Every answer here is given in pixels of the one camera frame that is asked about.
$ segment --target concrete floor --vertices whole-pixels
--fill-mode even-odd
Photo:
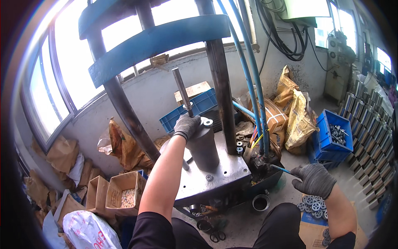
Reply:
[[[322,110],[328,109],[331,111],[337,110],[337,106],[325,99],[312,100],[311,107],[314,108],[317,114]],[[291,170],[302,163],[309,163],[307,156],[295,156],[288,151],[282,151],[282,164],[286,169]],[[348,169],[346,162],[343,162],[339,167],[332,169],[330,173],[337,179],[337,183],[346,194],[350,201],[355,202],[355,207],[358,214],[358,223],[364,230],[365,234],[370,237],[372,231],[376,226],[376,210],[369,210],[368,203],[365,201],[365,195],[362,193],[362,186],[359,185],[358,180],[353,177],[353,172]],[[289,174],[282,174],[278,184],[269,189],[269,198],[271,204],[268,210],[263,214],[253,214],[250,211],[251,202],[247,202],[236,206],[225,214],[224,218],[228,220],[228,224],[224,229],[226,240],[214,243],[210,240],[209,235],[200,232],[204,239],[214,249],[223,249],[230,247],[252,247],[262,222],[267,213],[272,210],[276,205],[283,202],[291,202],[297,204],[301,200],[302,193],[296,190],[291,181],[295,177]],[[176,209],[173,210],[173,217],[185,220],[196,227],[196,221],[183,215]]]

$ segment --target forearm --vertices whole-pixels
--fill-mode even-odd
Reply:
[[[155,212],[171,222],[171,215],[181,179],[185,138],[170,139],[166,149],[155,163],[142,194],[139,214]]]
[[[337,184],[333,186],[325,203],[328,210],[329,233],[332,239],[349,232],[357,233],[357,217],[354,207]]]

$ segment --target gray work glove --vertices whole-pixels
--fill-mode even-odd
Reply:
[[[322,164],[304,164],[290,171],[292,175],[301,178],[302,182],[293,179],[292,184],[298,191],[320,196],[326,200],[337,180],[332,177]]]
[[[181,115],[174,126],[174,134],[181,135],[188,142],[188,139],[195,133],[200,124],[200,116],[191,118],[188,113]]]

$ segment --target blue plastic crate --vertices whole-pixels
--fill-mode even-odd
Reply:
[[[318,132],[312,133],[312,144],[314,146],[314,158],[319,161],[335,161],[342,162],[351,153],[348,150],[345,151],[326,151],[320,149],[320,142]]]
[[[335,161],[320,161],[315,159],[315,154],[314,154],[314,148],[312,146],[311,142],[307,142],[307,154],[308,154],[308,160],[310,163],[320,163],[322,164],[327,170],[331,170],[336,168],[337,166],[340,165],[341,162],[335,162]]]
[[[217,106],[216,100],[216,91],[214,88],[207,90],[199,94],[198,96],[191,99],[193,103],[192,112],[196,115],[201,115],[204,112],[214,108]],[[178,108],[171,111],[166,116],[159,119],[160,123],[162,124],[163,128],[166,130],[167,133],[170,133],[174,130],[174,126],[180,115],[187,113],[186,110],[180,105]]]
[[[348,134],[345,135],[345,146],[332,141],[329,124],[341,126],[341,128]],[[319,127],[319,132],[317,132],[317,134],[320,141],[320,149],[324,151],[354,151],[352,146],[351,125],[348,119],[324,109],[322,114],[316,119],[316,125]]]

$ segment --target black sleeve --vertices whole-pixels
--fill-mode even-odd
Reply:
[[[163,215],[143,212],[137,216],[128,249],[174,249],[175,247],[173,227]]]
[[[333,240],[328,249],[353,249],[355,246],[355,238],[355,234],[353,232],[349,232],[346,235]]]

